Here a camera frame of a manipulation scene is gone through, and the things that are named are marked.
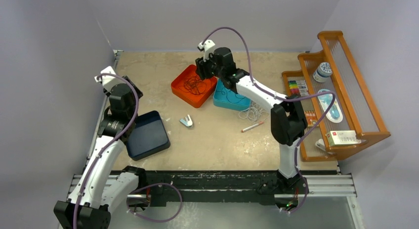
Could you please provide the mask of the white orange marker pen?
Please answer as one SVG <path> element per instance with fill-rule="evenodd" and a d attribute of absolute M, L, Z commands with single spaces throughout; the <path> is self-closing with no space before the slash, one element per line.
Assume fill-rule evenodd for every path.
<path fill-rule="evenodd" d="M 248 127 L 246 127 L 246 128 L 241 129 L 241 133 L 245 133 L 245 132 L 247 132 L 247 131 L 250 131 L 250 130 L 252 130 L 252 129 L 254 129 L 254 128 L 258 127 L 258 126 L 263 125 L 264 123 L 265 123 L 264 121 L 259 121 L 259 122 L 257 122 L 257 123 L 254 123 L 254 124 L 253 124 L 253 125 L 251 125 L 251 126 L 248 126 Z"/>

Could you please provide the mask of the teal plastic tray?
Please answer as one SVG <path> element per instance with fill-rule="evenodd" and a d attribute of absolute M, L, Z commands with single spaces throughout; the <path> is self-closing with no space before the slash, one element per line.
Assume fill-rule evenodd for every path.
<path fill-rule="evenodd" d="M 251 100 L 227 89 L 222 81 L 218 80 L 213 94 L 213 104 L 221 108 L 244 111 L 250 107 Z"/>

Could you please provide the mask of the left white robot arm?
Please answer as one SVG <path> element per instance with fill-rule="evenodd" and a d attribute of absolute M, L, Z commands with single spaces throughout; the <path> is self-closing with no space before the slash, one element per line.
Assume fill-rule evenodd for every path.
<path fill-rule="evenodd" d="M 95 151 L 79 184 L 66 201 L 57 201 L 54 214 L 65 229 L 106 229 L 110 204 L 102 204 L 102 194 L 111 168 L 135 128 L 139 99 L 143 93 L 127 76 L 112 75 L 109 93 L 111 115 L 99 125 Z"/>

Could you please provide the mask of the dark blue plastic tray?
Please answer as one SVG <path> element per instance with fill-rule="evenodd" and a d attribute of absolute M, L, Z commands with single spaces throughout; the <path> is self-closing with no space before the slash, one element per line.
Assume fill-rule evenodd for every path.
<path fill-rule="evenodd" d="M 153 110 L 136 118 L 126 148 L 128 156 L 139 161 L 168 149 L 170 145 L 162 118 L 158 111 Z"/>

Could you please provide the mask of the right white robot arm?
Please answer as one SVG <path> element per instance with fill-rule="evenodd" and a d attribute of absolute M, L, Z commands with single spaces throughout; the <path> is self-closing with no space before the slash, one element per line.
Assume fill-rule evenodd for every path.
<path fill-rule="evenodd" d="M 280 146 L 280 164 L 277 186 L 289 193 L 302 178 L 299 152 L 308 127 L 301 102 L 296 95 L 286 96 L 262 85 L 249 72 L 237 68 L 231 50 L 227 47 L 198 46 L 204 53 L 196 59 L 196 73 L 202 79 L 217 77 L 224 87 L 249 98 L 270 113 L 271 134 Z"/>

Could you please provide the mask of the small white stapler remover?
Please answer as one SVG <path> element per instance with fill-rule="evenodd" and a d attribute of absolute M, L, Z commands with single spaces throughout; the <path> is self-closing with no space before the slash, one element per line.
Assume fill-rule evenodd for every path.
<path fill-rule="evenodd" d="M 193 127 L 193 121 L 189 114 L 187 114 L 184 118 L 181 118 L 179 121 L 181 124 L 183 124 L 187 128 Z"/>

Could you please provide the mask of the orange plastic tray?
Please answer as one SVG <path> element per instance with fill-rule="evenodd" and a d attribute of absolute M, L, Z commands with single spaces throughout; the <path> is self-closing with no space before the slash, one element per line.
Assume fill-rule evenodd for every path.
<path fill-rule="evenodd" d="M 200 108 L 213 94 L 218 79 L 201 80 L 196 74 L 196 65 L 189 65 L 171 83 L 171 91 L 174 95 L 184 100 L 194 108 Z"/>

